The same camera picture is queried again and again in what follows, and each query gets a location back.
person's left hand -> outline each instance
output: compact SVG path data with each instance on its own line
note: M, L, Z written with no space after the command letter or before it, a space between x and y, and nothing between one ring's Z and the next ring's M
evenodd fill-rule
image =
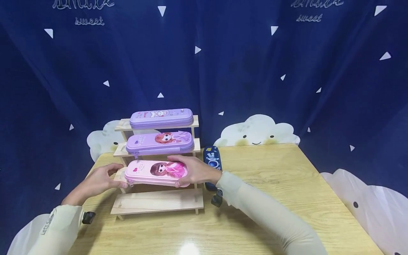
M70 194L62 201L62 205L83 205L90 197L99 195L111 188L127 188L125 182L114 181L110 176L123 165L111 163L94 169Z

dark blue pencil case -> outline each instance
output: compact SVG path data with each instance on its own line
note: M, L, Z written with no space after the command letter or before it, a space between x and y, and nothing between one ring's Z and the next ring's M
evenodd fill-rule
M205 147L203 152L203 160L207 165L222 171L220 151L217 147ZM217 187L211 182L206 182L205 187L208 191L217 191Z

cartoon girl illustration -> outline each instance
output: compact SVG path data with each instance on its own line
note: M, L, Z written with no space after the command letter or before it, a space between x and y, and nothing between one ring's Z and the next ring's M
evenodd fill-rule
M150 173L155 176L170 176L181 178L187 175L184 164L181 162L159 162L152 165Z
M188 141L188 132L180 132L180 133L160 133L156 135L155 141L158 142L159 144L169 144L172 142L182 142L182 140Z

pencil case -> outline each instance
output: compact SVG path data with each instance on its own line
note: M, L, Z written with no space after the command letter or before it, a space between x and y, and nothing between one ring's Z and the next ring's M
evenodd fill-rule
M166 132L131 136L126 150L134 156L189 153L194 140L189 132Z
M174 126L188 126L193 123L190 109L172 109L160 111L138 111L132 114L130 126L133 129L160 129Z
M125 170L130 185L153 184L175 186L176 181L187 175L187 168L181 162L134 160Z

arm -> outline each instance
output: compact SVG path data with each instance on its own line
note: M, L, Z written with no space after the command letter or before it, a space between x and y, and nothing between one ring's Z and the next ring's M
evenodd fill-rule
M314 230L272 197L229 172L222 173L216 186L228 205L277 236L285 254L327 255Z
M67 254L77 238L81 220L81 206L57 206L28 255Z
M28 255L65 255L74 244L81 225L84 202L110 188L126 188L124 182L113 181L120 164L98 167L54 208Z
M187 176L176 182L176 187L189 183L216 183L223 198L240 209L258 225L274 234L287 255L327 255L317 234L303 220L272 197L243 182L229 172L221 172L196 157L168 156L187 166Z

